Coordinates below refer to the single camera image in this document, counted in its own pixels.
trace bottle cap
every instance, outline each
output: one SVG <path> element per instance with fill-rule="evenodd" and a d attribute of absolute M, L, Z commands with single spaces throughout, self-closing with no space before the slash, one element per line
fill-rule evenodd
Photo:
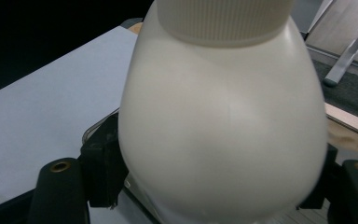
<path fill-rule="evenodd" d="M 294 0 L 157 0 L 158 20 L 170 34 L 195 44 L 243 46 L 277 35 Z"/>

